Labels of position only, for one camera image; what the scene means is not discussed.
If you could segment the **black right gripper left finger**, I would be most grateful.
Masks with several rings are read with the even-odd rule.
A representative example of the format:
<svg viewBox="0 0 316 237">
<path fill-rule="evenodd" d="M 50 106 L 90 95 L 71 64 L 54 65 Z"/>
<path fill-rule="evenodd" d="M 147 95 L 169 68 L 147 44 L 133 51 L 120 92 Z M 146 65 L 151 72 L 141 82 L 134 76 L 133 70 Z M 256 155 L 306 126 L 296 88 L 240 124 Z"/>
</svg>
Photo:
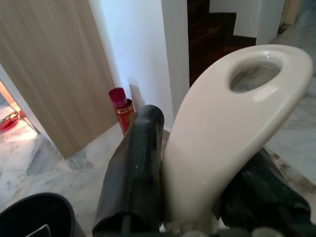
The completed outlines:
<svg viewBox="0 0 316 237">
<path fill-rule="evenodd" d="M 164 115 L 154 105 L 145 105 L 136 114 L 108 163 L 93 236 L 147 237 L 159 232 L 163 127 Z"/>
</svg>

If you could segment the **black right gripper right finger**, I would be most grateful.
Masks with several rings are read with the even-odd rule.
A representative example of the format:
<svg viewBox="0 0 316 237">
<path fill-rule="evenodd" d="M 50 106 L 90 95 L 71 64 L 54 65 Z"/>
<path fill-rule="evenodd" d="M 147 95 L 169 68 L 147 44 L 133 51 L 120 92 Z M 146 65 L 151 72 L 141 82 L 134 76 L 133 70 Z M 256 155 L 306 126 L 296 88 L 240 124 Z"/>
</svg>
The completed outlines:
<svg viewBox="0 0 316 237">
<path fill-rule="evenodd" d="M 256 153 L 221 195 L 225 226 L 253 231 L 269 227 L 285 237 L 312 235 L 311 206 L 284 179 L 265 149 Z"/>
</svg>

